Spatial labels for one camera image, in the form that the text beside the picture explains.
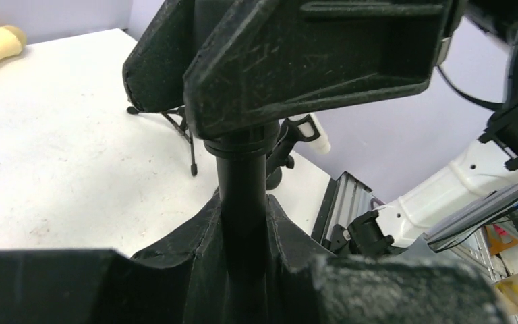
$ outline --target black tripod stand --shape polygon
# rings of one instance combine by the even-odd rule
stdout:
[[[126,111],[130,115],[137,115],[139,113],[146,113],[145,111],[140,111],[134,106],[129,106]],[[190,171],[192,172],[192,176],[198,175],[198,165],[196,164],[196,154],[194,152],[194,135],[188,129],[188,123],[185,120],[185,107],[181,106],[176,109],[170,109],[167,111],[159,112],[164,118],[179,132],[179,134],[188,142],[190,145],[190,153],[192,157],[192,165],[190,167]],[[170,115],[177,115],[181,118],[181,122],[178,124],[177,121],[173,120]]]

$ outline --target orange object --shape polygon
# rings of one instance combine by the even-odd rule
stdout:
[[[490,255],[496,255],[518,245],[518,240],[510,236],[501,227],[487,225],[484,230],[488,234],[488,250]]]

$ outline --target black 3d-printed part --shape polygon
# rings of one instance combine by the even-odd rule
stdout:
[[[512,44],[518,26],[518,0],[469,0],[467,17],[484,32]]]
[[[124,66],[136,107],[169,109],[183,95],[190,129],[212,139],[300,113],[415,95],[428,87],[451,1],[232,2],[229,9],[228,0],[164,2]],[[196,48],[194,8],[203,3],[227,13]],[[196,25],[217,22],[220,9]]]
[[[268,205],[261,323],[507,323],[473,267],[336,258],[272,196]],[[234,321],[228,306],[219,206],[215,195],[131,260],[110,250],[0,252],[0,323],[257,323]]]

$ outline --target white table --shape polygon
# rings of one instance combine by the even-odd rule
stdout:
[[[116,248],[130,255],[195,215],[215,160],[159,115],[128,115],[120,30],[27,47],[0,64],[0,249]],[[272,193],[310,234],[329,176],[298,154]]]

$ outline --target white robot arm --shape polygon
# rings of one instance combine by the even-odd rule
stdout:
[[[509,171],[509,156],[494,142],[477,140],[426,181],[385,204],[376,222],[393,246],[407,248],[422,233],[473,201],[510,184],[518,184],[518,170]]]
[[[474,0],[469,4],[468,18],[501,49],[511,52],[506,82],[512,82],[515,77],[511,66],[515,60],[514,51],[518,51],[518,21],[511,21],[513,16],[504,19],[508,13],[500,11],[502,8],[491,7],[491,2]],[[473,201],[508,185],[518,184],[518,169],[509,171],[505,166],[510,158],[494,141],[482,144],[476,140],[438,173],[397,200],[385,204],[379,210],[376,222],[385,236],[393,237],[393,246],[406,248],[426,230]]]

